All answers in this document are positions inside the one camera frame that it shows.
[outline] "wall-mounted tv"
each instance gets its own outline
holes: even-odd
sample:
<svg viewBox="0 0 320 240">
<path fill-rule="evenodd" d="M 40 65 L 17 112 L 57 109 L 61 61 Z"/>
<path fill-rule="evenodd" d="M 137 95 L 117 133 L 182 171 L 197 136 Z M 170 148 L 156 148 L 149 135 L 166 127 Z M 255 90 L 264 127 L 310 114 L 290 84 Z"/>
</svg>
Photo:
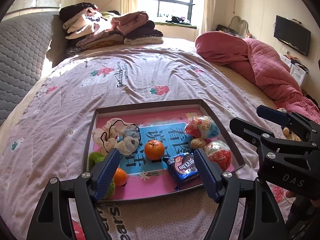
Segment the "wall-mounted tv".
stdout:
<svg viewBox="0 0 320 240">
<path fill-rule="evenodd" d="M 277 15 L 274 37 L 299 53 L 308 56 L 311 32 L 300 24 Z"/>
</svg>

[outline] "pink floral bed sheet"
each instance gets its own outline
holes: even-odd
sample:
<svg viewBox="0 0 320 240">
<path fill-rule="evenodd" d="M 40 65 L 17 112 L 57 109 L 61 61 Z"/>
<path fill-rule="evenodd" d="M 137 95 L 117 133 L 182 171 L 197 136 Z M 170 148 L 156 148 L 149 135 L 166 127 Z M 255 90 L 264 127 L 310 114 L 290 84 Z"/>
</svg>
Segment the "pink floral bed sheet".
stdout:
<svg viewBox="0 0 320 240">
<path fill-rule="evenodd" d="M 283 137 L 280 127 L 260 119 L 256 106 L 184 40 L 144 47 L 115 46 L 66 59 L 24 111 L 1 156 L 0 214 L 18 240 L 26 239 L 41 193 L 52 177 L 76 178 L 82 172 L 84 145 L 96 108 L 177 99 L 203 99 L 228 131 L 238 116 Z M 257 176 L 255 148 L 231 134 L 246 166 L 243 179 Z M 271 185 L 284 217 L 292 200 Z M 70 200 L 78 239 L 84 239 L 75 202 Z M 217 205 L 203 188 L 140 202 L 98 207 L 113 239 L 203 239 Z M 244 200 L 230 239 L 237 239 Z"/>
</svg>

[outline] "green knitted object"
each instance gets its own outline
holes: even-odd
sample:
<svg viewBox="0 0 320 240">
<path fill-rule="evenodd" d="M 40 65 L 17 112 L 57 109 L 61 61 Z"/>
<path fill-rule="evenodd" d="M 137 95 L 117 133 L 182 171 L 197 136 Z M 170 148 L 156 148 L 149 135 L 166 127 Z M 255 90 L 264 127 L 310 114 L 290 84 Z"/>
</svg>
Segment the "green knitted object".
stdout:
<svg viewBox="0 0 320 240">
<path fill-rule="evenodd" d="M 96 163 L 102 162 L 104 160 L 104 155 L 100 152 L 92 152 L 89 155 L 89 171 L 92 170 Z"/>
<path fill-rule="evenodd" d="M 102 162 L 104 160 L 104 155 L 101 152 L 92 152 L 89 155 L 89 171 L 92 170 L 94 165 L 98 162 Z M 115 179 L 112 179 L 108 191 L 106 193 L 106 196 L 103 198 L 103 200 L 107 200 L 112 197 L 116 190 L 116 184 L 115 184 Z"/>
<path fill-rule="evenodd" d="M 108 188 L 108 191 L 106 193 L 106 196 L 103 198 L 103 200 L 108 200 L 109 198 L 111 198 L 115 190 L 116 190 L 115 179 L 112 179 L 110 186 Z"/>
</svg>

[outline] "tangerine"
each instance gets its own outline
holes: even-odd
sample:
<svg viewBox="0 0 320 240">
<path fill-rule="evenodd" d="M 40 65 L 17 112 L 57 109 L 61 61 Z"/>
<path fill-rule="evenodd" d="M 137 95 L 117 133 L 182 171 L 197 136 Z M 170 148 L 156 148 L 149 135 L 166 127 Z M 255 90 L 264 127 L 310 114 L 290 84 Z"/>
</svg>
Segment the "tangerine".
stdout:
<svg viewBox="0 0 320 240">
<path fill-rule="evenodd" d="M 116 186 L 123 186 L 127 182 L 128 175 L 123 169 L 117 168 L 113 178 L 115 179 Z"/>
<path fill-rule="evenodd" d="M 144 153 L 151 161 L 161 159 L 164 155 L 164 145 L 158 140 L 151 140 L 144 146 Z"/>
</svg>

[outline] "red candy wrapper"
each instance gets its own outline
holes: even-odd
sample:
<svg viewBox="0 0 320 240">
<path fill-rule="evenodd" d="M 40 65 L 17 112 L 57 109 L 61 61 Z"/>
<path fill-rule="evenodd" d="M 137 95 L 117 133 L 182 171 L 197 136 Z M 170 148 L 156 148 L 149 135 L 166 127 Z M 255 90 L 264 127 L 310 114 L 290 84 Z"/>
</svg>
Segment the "red candy wrapper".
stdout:
<svg viewBox="0 0 320 240">
<path fill-rule="evenodd" d="M 192 121 L 190 121 L 184 128 L 185 134 L 203 138 L 210 139 L 218 136 L 220 130 L 215 122 L 209 116 L 194 116 Z"/>
<path fill-rule="evenodd" d="M 212 162 L 216 162 L 220 168 L 225 171 L 231 164 L 231 152 L 228 145 L 223 141 L 213 141 L 206 145 L 204 152 L 208 156 L 208 159 Z"/>
</svg>

